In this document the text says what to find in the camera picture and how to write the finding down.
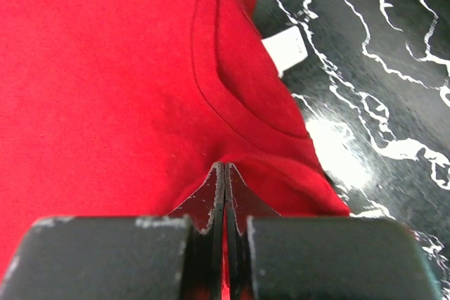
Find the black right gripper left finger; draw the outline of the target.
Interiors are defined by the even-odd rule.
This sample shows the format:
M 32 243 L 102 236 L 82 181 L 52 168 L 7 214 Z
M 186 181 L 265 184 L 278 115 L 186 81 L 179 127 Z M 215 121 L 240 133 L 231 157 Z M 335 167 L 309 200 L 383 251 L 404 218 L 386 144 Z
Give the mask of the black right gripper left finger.
M 51 217 L 28 230 L 2 299 L 220 299 L 224 170 L 166 216 Z

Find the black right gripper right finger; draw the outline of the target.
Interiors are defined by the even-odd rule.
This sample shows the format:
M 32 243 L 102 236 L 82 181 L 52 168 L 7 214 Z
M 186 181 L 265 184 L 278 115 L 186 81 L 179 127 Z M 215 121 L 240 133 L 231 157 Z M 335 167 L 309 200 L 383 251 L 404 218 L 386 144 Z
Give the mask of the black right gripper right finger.
M 283 218 L 224 172 L 232 299 L 439 299 L 413 233 L 385 219 Z

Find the red t-shirt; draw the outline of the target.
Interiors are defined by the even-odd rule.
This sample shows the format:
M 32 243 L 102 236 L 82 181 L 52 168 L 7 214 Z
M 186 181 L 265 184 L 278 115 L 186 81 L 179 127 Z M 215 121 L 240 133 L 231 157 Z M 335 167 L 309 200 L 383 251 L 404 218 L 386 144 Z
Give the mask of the red t-shirt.
M 233 164 L 281 216 L 348 216 L 257 0 L 1 0 L 1 282 L 51 217 L 166 216 Z

